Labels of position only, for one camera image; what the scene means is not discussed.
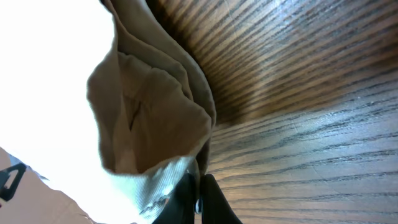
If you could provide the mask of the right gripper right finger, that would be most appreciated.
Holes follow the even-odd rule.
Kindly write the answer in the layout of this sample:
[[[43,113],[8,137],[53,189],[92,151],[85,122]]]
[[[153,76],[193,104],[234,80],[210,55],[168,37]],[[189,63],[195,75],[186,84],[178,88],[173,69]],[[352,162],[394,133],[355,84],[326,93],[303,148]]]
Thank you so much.
[[[211,174],[200,180],[202,224],[242,224]]]

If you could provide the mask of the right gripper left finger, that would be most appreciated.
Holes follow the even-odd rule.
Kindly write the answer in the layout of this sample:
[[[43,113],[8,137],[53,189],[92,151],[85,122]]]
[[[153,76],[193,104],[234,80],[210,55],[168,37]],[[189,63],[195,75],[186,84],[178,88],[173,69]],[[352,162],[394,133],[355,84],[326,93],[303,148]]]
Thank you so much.
[[[153,224],[194,224],[196,201],[195,178],[186,173]]]

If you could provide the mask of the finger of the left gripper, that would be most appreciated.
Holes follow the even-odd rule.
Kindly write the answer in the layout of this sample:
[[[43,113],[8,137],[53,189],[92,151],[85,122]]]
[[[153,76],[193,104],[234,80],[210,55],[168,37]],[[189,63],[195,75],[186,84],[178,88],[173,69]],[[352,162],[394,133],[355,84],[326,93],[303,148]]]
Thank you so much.
[[[27,169],[23,163],[10,166],[1,171],[1,199],[5,202],[10,201]]]

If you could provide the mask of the beige shorts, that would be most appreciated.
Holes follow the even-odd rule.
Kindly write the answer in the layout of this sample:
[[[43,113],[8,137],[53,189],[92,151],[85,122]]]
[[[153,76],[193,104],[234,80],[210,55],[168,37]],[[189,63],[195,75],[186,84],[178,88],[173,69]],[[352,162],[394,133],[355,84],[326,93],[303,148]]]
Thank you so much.
[[[1,148],[93,221],[153,222],[206,171],[215,120],[145,1],[1,2]]]

